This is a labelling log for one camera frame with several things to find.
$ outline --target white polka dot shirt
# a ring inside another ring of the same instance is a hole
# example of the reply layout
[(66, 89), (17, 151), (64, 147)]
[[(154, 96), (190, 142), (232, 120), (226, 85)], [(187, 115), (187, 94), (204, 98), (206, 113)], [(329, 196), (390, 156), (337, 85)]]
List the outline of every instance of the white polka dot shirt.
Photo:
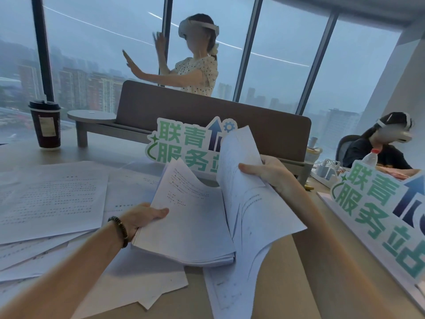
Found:
[(218, 76), (217, 61), (214, 57), (204, 57), (198, 60), (194, 60), (188, 57), (181, 62), (176, 64), (176, 68), (172, 71), (178, 75), (185, 75), (195, 69), (200, 69), (204, 75), (204, 84), (202, 86), (188, 86), (183, 87), (180, 90), (188, 93), (211, 96), (215, 86), (215, 80)]

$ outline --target black cup lid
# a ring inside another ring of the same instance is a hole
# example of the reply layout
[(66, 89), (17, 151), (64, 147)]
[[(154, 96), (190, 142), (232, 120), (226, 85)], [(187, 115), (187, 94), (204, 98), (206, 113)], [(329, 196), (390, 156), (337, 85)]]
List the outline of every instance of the black cup lid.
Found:
[(31, 101), (29, 102), (29, 108), (34, 108), (36, 110), (45, 110), (45, 111), (57, 111), (60, 110), (58, 103), (54, 101)]

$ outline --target coffee cup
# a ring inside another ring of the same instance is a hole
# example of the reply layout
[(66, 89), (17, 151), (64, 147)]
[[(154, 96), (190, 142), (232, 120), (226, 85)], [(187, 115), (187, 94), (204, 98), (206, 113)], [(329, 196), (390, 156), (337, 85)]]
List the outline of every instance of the coffee cup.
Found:
[(42, 150), (57, 150), (60, 147), (60, 109), (51, 101), (29, 102), (32, 121), (38, 144)]

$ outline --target white vr headset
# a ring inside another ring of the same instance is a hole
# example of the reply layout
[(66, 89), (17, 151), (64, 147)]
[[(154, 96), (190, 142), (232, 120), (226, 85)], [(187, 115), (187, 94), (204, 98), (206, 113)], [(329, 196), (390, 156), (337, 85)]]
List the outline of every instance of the white vr headset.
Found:
[[(409, 113), (406, 113), (406, 112), (403, 112), (403, 113), (406, 115), (406, 126), (404, 127), (403, 130), (401, 130), (400, 128), (397, 128), (397, 129), (393, 128), (391, 130), (391, 137), (394, 138), (394, 141), (406, 143), (411, 141), (412, 139), (412, 135), (410, 134), (410, 132), (408, 132), (408, 130), (412, 126), (412, 119), (410, 118)], [(394, 125), (394, 124), (385, 124), (380, 119), (376, 121), (376, 124), (378, 124), (383, 129), (391, 128), (391, 126)]]
[(179, 37), (186, 39), (188, 32), (191, 30), (191, 27), (193, 27), (193, 26), (198, 26), (198, 27), (200, 26), (200, 27), (212, 29), (212, 30), (215, 31), (216, 37), (218, 36), (218, 34), (220, 32), (220, 29), (217, 25), (212, 25), (212, 24), (206, 23), (206, 22), (200, 22), (200, 21), (185, 19), (182, 22), (180, 22), (180, 24), (178, 25), (178, 35), (179, 35)]

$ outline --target window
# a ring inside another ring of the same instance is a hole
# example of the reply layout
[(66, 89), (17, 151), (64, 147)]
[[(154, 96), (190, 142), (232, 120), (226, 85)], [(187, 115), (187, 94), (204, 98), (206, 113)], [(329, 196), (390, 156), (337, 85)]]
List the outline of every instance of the window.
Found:
[(353, 134), (399, 36), (400, 31), (337, 21), (304, 111), (310, 135), (323, 148), (321, 160), (335, 159), (339, 140)]
[(173, 69), (177, 62), (193, 56), (186, 41), (178, 36), (178, 24), (194, 14), (208, 14), (220, 27), (218, 78), (212, 96), (231, 101), (253, 6), (254, 0), (173, 0), (168, 67)]
[(240, 102), (295, 113), (328, 17), (263, 0)]
[(164, 0), (43, 3), (55, 100), (65, 112), (116, 113), (123, 82), (136, 79), (122, 49), (143, 71), (158, 73), (152, 32), (162, 23), (150, 13), (162, 14)]
[(29, 0), (0, 0), (0, 144), (35, 136), (28, 104), (43, 94)]

